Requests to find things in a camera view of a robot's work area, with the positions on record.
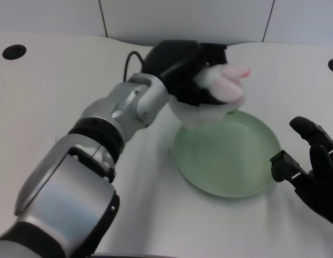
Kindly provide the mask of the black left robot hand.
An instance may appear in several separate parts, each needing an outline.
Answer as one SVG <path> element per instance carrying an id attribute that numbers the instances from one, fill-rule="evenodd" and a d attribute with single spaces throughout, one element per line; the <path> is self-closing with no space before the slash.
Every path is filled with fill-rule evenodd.
<path id="1" fill-rule="evenodd" d="M 204 68 L 227 63 L 227 45 L 195 40 L 163 40 L 144 58 L 141 73 L 158 77 L 176 100 L 192 106 L 222 105 L 194 81 Z"/>

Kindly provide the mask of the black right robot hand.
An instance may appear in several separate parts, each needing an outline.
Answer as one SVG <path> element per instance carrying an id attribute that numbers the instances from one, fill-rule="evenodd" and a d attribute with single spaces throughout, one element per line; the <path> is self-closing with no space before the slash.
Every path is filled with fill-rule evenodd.
<path id="1" fill-rule="evenodd" d="M 290 182 L 311 210 L 333 224 L 333 140 L 320 125 L 305 117 L 295 117 L 289 125 L 309 143 L 312 169 L 304 171 L 281 150 L 270 159 L 272 177 L 276 182 Z"/>

